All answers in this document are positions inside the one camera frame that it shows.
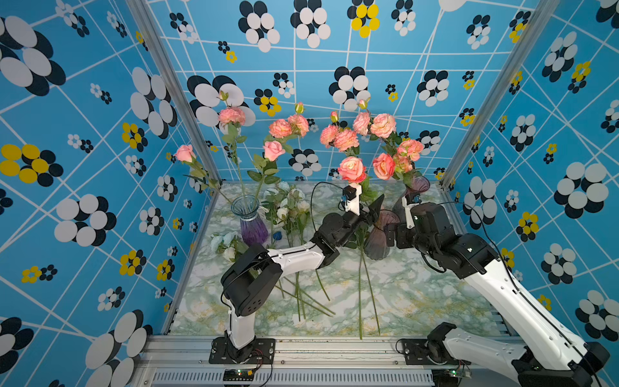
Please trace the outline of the single pink rose stem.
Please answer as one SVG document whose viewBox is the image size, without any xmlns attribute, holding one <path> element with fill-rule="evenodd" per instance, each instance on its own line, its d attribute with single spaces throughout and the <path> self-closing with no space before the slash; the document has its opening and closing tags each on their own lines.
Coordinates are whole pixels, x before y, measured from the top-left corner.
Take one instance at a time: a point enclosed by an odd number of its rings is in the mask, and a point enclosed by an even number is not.
<svg viewBox="0 0 619 387">
<path fill-rule="evenodd" d="M 396 154 L 390 156 L 382 153 L 372 162 L 374 174 L 383 181 L 390 179 L 403 180 L 404 176 L 413 169 L 408 157 Z"/>
</svg>

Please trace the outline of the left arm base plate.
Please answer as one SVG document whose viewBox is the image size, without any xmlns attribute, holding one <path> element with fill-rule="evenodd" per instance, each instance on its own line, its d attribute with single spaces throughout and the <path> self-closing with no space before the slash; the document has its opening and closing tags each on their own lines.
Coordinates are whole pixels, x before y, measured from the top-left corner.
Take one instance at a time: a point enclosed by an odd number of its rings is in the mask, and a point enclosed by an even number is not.
<svg viewBox="0 0 619 387">
<path fill-rule="evenodd" d="M 277 341 L 274 339 L 254 338 L 247 346 L 238 349 L 226 337 L 212 341 L 210 364 L 272 364 Z"/>
</svg>

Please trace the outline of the pink peony flower stem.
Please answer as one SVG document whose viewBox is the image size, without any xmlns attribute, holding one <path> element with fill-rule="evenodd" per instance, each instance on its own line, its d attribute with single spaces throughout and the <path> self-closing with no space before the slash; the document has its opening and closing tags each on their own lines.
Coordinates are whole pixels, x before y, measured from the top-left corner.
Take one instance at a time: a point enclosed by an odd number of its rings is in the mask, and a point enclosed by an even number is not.
<svg viewBox="0 0 619 387">
<path fill-rule="evenodd" d="M 370 141 L 377 142 L 377 150 L 373 159 L 380 154 L 398 156 L 399 148 L 403 139 L 398 135 L 397 122 L 394 116 L 387 113 L 372 114 L 369 110 L 370 98 L 357 101 L 359 114 L 353 123 L 353 132 L 357 136 L 367 137 Z"/>
</svg>

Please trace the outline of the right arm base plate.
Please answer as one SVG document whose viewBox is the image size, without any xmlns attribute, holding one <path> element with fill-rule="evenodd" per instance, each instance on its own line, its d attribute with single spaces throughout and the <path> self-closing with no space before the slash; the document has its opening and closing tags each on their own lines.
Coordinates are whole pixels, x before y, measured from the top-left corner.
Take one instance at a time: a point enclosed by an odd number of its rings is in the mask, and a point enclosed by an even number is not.
<svg viewBox="0 0 619 387">
<path fill-rule="evenodd" d="M 427 339 L 399 339 L 395 349 L 404 356 L 407 365 L 469 366 L 471 364 L 469 361 L 457 360 L 449 355 L 441 344 Z"/>
</svg>

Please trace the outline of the blue purple glass vase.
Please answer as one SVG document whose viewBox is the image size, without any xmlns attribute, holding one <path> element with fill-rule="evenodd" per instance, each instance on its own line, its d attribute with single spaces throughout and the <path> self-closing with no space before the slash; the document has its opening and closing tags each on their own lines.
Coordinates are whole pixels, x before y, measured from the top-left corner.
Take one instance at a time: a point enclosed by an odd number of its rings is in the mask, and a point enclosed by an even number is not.
<svg viewBox="0 0 619 387">
<path fill-rule="evenodd" d="M 240 234 L 246 245 L 263 245 L 268 237 L 264 221 L 259 214 L 260 201 L 253 195 L 242 195 L 236 198 L 231 205 L 234 215 L 240 219 Z"/>
</svg>

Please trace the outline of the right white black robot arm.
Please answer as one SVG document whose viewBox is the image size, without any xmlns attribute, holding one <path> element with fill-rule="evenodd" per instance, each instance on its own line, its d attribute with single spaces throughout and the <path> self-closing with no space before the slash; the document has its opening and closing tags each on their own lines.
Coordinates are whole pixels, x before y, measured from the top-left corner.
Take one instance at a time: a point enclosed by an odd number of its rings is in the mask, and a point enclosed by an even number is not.
<svg viewBox="0 0 619 387">
<path fill-rule="evenodd" d="M 424 261 L 436 261 L 436 271 L 451 272 L 473 287 L 522 339 L 520 345 L 501 343 L 443 322 L 427 336 L 433 362 L 468 361 L 521 386 L 601 384 L 597 374 L 609 360 L 605 347 L 564 327 L 517 284 L 506 260 L 486 239 L 457 234 L 442 206 L 408 206 L 406 221 L 385 226 L 385 235 L 388 246 L 415 248 Z"/>
</svg>

